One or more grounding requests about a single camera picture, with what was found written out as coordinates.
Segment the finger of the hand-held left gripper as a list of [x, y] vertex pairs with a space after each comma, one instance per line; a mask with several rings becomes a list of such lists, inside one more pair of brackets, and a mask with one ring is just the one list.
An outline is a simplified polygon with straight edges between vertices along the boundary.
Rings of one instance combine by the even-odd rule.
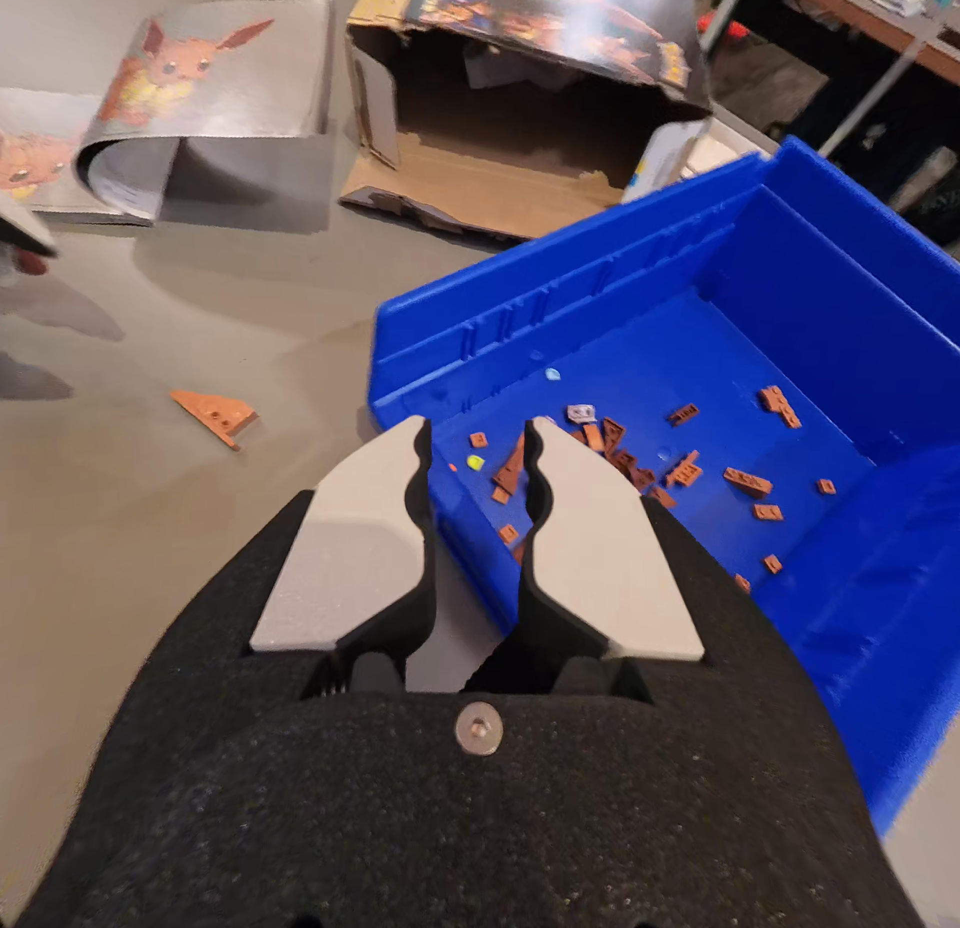
[[58, 256], [49, 227], [10, 194], [1, 194], [1, 241], [4, 245], [46, 259]]

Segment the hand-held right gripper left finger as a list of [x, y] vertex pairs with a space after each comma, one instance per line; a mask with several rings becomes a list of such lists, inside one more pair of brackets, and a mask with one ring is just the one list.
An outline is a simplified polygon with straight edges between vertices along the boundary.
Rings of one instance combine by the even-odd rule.
[[256, 653], [406, 659], [436, 620], [430, 420], [411, 416], [316, 485], [254, 628]]

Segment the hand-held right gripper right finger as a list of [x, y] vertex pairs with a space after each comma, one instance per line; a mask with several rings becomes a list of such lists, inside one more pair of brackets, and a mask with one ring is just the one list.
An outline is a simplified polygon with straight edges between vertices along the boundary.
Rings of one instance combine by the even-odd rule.
[[524, 430], [518, 632], [553, 662], [699, 662], [705, 648], [638, 490], [546, 417]]

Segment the pile of brown bricks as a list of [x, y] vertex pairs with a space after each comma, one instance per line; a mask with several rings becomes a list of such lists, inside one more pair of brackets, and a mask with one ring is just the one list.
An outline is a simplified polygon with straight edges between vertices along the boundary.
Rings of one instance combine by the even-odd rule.
[[[523, 427], [543, 414], [609, 462], [640, 495], [659, 502], [710, 551], [738, 585], [786, 576], [790, 556], [835, 507], [837, 477], [862, 474], [849, 441], [780, 380], [683, 385], [626, 382], [613, 393], [576, 384], [571, 374], [538, 382], [505, 407], [468, 416], [439, 441], [499, 538], [517, 550], [525, 513]], [[572, 425], [570, 404], [592, 404], [597, 421]], [[466, 458], [486, 459], [481, 471]]]

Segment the brown wedge plate brick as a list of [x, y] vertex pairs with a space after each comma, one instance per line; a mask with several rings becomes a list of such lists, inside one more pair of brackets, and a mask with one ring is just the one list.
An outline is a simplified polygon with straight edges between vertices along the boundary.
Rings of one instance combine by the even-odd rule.
[[176, 404], [234, 452], [242, 449], [236, 436], [259, 418], [256, 410], [241, 399], [187, 390], [172, 390], [169, 394]]

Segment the blue plastic bin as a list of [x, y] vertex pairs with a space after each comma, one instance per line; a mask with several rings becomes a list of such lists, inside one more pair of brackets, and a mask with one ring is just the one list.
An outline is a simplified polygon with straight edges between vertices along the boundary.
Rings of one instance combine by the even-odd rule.
[[385, 301], [367, 403], [433, 422], [430, 490], [503, 634], [520, 567], [440, 440], [571, 374], [780, 380], [860, 457], [753, 597], [821, 693], [882, 835], [958, 709], [958, 263], [798, 142], [746, 156]]

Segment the grey desk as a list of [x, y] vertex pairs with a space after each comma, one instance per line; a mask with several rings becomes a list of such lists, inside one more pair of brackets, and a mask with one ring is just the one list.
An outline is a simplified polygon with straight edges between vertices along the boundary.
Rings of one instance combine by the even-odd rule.
[[[123, 338], [54, 357], [91, 370], [69, 398], [2, 406], [14, 926], [923, 926], [810, 675], [645, 495], [699, 662], [553, 662], [519, 605], [503, 634], [440, 532], [422, 415], [426, 642], [252, 651], [316, 485], [394, 427], [367, 402], [379, 307], [508, 251], [460, 245], [351, 214], [66, 234], [54, 274]], [[242, 449], [172, 390], [255, 409]]]

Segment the fox print instruction booklet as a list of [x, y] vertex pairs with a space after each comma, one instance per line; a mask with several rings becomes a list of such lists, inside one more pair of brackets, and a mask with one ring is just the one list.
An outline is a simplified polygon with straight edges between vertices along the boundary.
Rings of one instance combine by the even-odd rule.
[[220, 0], [134, 34], [102, 97], [2, 88], [2, 217], [267, 226], [296, 162], [328, 129], [335, 0]]

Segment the printed cardboard box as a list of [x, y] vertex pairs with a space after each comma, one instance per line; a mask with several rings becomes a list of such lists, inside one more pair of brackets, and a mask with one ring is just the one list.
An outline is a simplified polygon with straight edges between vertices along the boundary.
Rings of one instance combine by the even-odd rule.
[[711, 118], [695, 0], [357, 0], [341, 201], [536, 239], [620, 204], [656, 128]]

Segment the white table leg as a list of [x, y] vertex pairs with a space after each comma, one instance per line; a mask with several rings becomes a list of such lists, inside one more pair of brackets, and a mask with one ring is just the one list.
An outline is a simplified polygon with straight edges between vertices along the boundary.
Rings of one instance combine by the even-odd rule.
[[810, 146], [849, 161], [870, 127], [880, 126], [880, 143], [893, 154], [910, 145], [921, 155], [941, 145], [957, 153], [958, 10], [936, 39], [949, 52], [927, 43], [908, 58], [866, 38], [859, 48], [846, 47], [826, 87], [808, 105], [804, 137]]

